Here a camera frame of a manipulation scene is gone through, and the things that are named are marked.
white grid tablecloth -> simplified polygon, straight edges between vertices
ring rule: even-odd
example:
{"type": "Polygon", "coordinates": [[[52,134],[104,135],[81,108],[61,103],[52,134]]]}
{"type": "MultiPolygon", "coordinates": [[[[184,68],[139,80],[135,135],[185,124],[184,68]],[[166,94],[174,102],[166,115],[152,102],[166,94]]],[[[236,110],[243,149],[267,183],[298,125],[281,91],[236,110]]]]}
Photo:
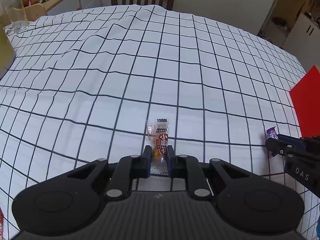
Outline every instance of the white grid tablecloth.
{"type": "MultiPolygon", "coordinates": [[[[0,81],[5,240],[18,231],[17,193],[98,158],[140,154],[146,120],[156,118],[169,119],[177,154],[220,158],[295,189],[305,201],[298,232],[316,238],[318,198],[263,147],[272,126],[300,136],[289,96],[305,74],[296,57],[233,26],[154,5],[41,17],[9,39],[17,57],[0,81]]],[[[134,187],[184,184],[153,176],[134,187]]]]}

red board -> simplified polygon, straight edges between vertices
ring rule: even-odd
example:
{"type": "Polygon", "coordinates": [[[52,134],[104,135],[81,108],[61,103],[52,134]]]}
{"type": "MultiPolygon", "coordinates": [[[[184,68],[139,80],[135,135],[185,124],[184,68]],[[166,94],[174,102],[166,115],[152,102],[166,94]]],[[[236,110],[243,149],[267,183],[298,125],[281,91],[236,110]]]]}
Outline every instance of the red board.
{"type": "Polygon", "coordinates": [[[3,214],[0,208],[0,240],[3,239],[3,214]]]}
{"type": "Polygon", "coordinates": [[[313,66],[290,91],[303,137],[320,135],[320,69],[313,66]]]}

purple candy wrapper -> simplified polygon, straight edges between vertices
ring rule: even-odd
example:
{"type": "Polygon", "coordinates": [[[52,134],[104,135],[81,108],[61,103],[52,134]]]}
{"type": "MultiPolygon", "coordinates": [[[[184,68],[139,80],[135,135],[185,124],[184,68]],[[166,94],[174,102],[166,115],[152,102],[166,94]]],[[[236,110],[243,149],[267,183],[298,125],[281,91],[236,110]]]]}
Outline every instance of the purple candy wrapper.
{"type": "Polygon", "coordinates": [[[267,129],[267,135],[271,138],[274,138],[274,139],[278,139],[278,135],[276,133],[276,130],[275,130],[275,126],[267,129]]]}

glass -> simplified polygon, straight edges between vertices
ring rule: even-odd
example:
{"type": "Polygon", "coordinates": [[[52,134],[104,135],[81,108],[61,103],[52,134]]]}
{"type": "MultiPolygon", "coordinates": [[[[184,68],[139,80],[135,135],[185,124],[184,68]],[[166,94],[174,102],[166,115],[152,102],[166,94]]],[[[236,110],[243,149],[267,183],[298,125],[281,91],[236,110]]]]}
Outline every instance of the glass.
{"type": "Polygon", "coordinates": [[[28,28],[29,22],[27,20],[22,0],[10,0],[4,6],[4,9],[11,20],[12,28],[16,34],[28,28]]]}

candy wrapper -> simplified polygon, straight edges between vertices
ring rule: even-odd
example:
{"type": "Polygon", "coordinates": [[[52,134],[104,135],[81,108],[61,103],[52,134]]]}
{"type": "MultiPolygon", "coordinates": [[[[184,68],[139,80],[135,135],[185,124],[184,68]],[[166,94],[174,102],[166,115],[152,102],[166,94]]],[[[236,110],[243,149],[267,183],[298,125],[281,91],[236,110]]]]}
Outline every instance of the candy wrapper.
{"type": "MultiPolygon", "coordinates": [[[[276,133],[276,127],[275,126],[267,129],[266,132],[267,132],[267,139],[268,138],[278,139],[278,135],[276,133]]],[[[272,157],[275,157],[277,155],[277,153],[272,152],[271,155],[272,155],[272,157]]]]}
{"type": "Polygon", "coordinates": [[[148,138],[153,149],[153,161],[150,170],[151,173],[164,175],[167,173],[165,158],[169,138],[168,131],[169,122],[167,119],[147,121],[148,138]]]}
{"type": "Polygon", "coordinates": [[[278,139],[278,135],[276,133],[276,129],[275,128],[276,127],[273,126],[273,127],[269,128],[269,129],[267,129],[267,135],[269,137],[273,138],[273,139],[278,139]]]}

